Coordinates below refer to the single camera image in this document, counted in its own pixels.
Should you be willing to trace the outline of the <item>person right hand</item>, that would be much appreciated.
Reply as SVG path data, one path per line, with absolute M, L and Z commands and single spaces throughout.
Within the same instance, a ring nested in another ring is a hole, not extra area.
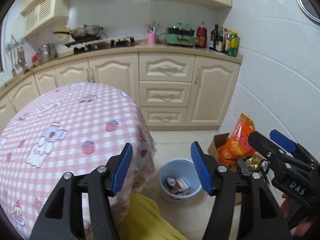
M 292 202 L 287 194 L 282 194 L 281 197 L 284 201 L 280 209 L 288 221 L 293 239 L 310 239 L 314 237 L 316 234 L 313 224 L 318 224 L 318 216 L 315 214 L 308 216 L 308 211 L 305 211 L 296 202 Z

